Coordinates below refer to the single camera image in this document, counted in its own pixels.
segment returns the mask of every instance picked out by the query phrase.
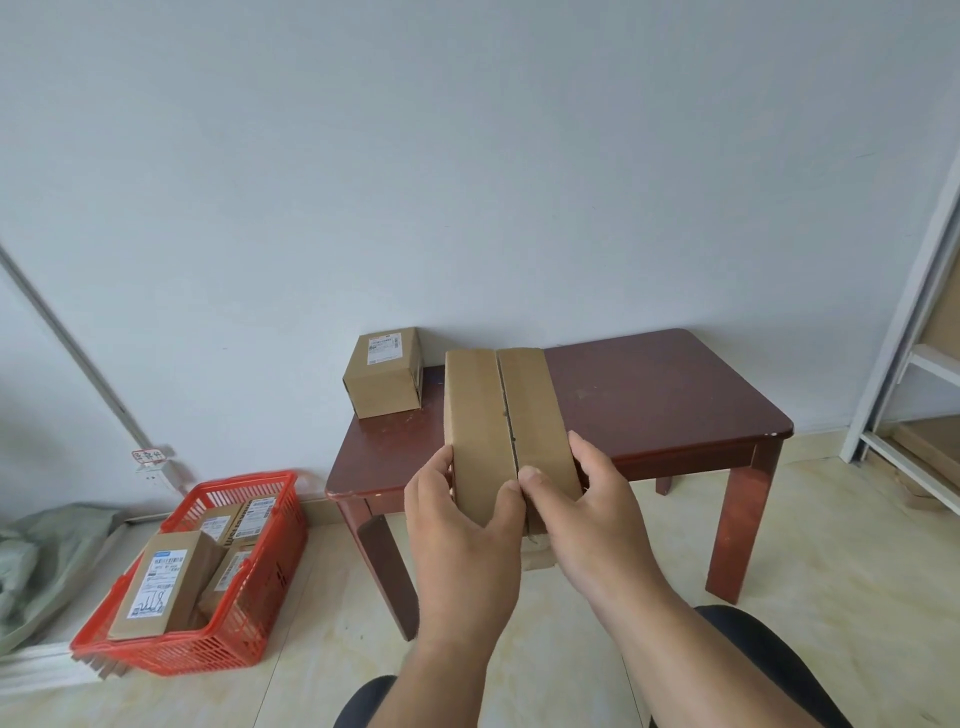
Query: paper label on wall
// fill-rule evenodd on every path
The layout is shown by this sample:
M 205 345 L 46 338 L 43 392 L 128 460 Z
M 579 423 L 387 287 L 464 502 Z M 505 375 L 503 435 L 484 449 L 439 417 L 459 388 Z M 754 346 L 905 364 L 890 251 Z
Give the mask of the paper label on wall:
M 224 571 L 224 575 L 220 577 L 220 581 L 217 582 L 217 586 L 213 588 L 214 592 L 225 592 L 227 587 L 230 585 L 230 582 L 233 581 L 233 577 L 237 575 L 237 572 L 240 571 L 240 567 L 243 566 L 243 563 L 247 561 L 248 557 L 253 553 L 253 549 L 249 551 L 237 551 L 233 554 L 233 558 L 230 559 L 229 566 L 227 570 Z
M 127 619 L 160 617 L 163 614 L 177 583 L 177 575 L 186 560 L 186 551 L 186 548 L 180 548 L 154 554 L 147 568 L 147 575 L 143 577 L 140 589 L 133 598 Z
M 250 505 L 247 506 L 247 513 L 237 526 L 233 538 L 247 539 L 250 536 L 259 536 L 263 526 L 267 524 L 267 519 L 270 518 L 270 511 L 273 510 L 275 502 L 276 496 L 251 500 Z
M 224 529 L 229 525 L 232 518 L 233 516 L 216 516 L 207 519 L 200 530 L 214 541 L 220 541 L 220 537 L 224 535 Z
M 403 357 L 403 341 L 400 332 L 383 336 L 371 336 L 367 345 L 367 364 L 379 364 Z

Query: hand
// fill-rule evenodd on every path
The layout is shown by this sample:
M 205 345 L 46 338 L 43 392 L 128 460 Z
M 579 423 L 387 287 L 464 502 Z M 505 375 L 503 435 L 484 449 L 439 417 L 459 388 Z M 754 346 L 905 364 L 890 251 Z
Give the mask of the hand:
M 404 491 L 420 596 L 420 646 L 456 643 L 490 658 L 520 593 L 526 503 L 515 480 L 481 528 L 460 512 L 446 476 L 453 447 L 437 450 Z
M 570 450 L 589 478 L 579 500 L 561 493 L 541 471 L 520 468 L 520 486 L 543 518 L 566 578 L 605 623 L 626 596 L 669 593 L 627 479 L 603 452 L 570 432 Z

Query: red plastic basket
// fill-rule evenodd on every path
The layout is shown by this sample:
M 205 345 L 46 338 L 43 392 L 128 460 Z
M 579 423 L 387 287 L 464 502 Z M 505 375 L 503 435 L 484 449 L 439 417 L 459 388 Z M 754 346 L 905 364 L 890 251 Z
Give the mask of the red plastic basket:
M 306 519 L 294 489 L 296 480 L 293 471 L 279 471 L 201 483 L 160 526 L 161 533 L 193 530 L 208 508 L 276 496 L 263 534 L 206 627 L 122 642 L 107 639 L 136 573 L 138 558 L 70 643 L 74 656 L 117 660 L 155 675 L 256 665 L 306 545 Z

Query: forearm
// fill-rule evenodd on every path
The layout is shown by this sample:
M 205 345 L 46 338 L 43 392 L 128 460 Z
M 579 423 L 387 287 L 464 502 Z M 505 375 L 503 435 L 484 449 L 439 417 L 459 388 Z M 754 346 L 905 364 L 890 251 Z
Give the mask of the forearm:
M 489 660 L 489 654 L 468 646 L 418 644 L 371 728 L 476 725 Z
M 661 728 L 817 725 L 669 587 L 602 619 Z

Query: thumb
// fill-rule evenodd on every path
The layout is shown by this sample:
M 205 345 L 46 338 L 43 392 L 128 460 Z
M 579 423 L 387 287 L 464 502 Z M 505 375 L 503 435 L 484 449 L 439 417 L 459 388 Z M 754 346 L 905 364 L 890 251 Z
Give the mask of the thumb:
M 526 515 L 527 504 L 523 500 L 523 495 L 520 494 L 520 484 L 515 480 L 508 480 L 500 486 L 496 494 L 493 517 L 487 524 L 487 528 L 519 543 L 523 538 Z
M 573 501 L 561 493 L 553 481 L 546 476 L 540 469 L 529 465 L 524 465 L 518 473 L 520 478 L 520 487 L 526 496 L 533 501 L 543 523 L 547 530 L 551 523 L 556 523 L 567 509 L 573 505 Z

